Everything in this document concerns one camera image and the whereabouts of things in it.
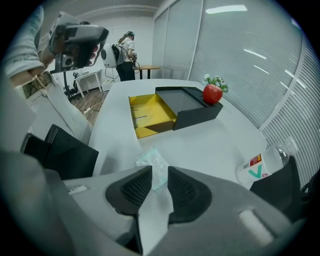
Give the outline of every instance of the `red apple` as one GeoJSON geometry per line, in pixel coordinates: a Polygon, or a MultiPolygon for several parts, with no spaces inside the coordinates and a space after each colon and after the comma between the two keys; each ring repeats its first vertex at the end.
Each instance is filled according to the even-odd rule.
{"type": "Polygon", "coordinates": [[[203,99],[209,104],[215,104],[222,98],[222,90],[219,86],[208,84],[203,90],[203,99]]]}

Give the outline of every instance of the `white table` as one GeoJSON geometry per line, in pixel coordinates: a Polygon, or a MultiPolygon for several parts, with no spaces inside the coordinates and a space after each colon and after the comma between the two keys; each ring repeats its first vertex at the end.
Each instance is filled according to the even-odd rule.
{"type": "Polygon", "coordinates": [[[99,151],[93,175],[134,167],[143,148],[152,143],[171,166],[237,183],[236,167],[264,151],[267,142],[251,121],[224,98],[220,100],[223,108],[214,120],[137,139],[128,97],[154,94],[156,87],[165,86],[204,88],[198,82],[173,79],[114,83],[89,141],[89,146],[99,151]]]}
{"type": "Polygon", "coordinates": [[[100,92],[102,92],[101,81],[98,78],[98,74],[99,73],[100,73],[100,78],[101,78],[101,71],[102,71],[102,69],[100,69],[98,71],[95,71],[95,72],[92,72],[92,73],[89,73],[89,74],[81,75],[81,76],[77,77],[76,79],[74,79],[75,82],[76,82],[76,85],[79,88],[79,91],[81,93],[82,98],[84,98],[85,96],[84,96],[84,93],[82,92],[82,89],[81,89],[81,86],[80,86],[80,80],[82,80],[84,78],[87,78],[87,77],[90,77],[90,76],[93,76],[93,75],[95,75],[95,79],[96,79],[96,82],[98,84],[99,90],[100,90],[100,92]]]}

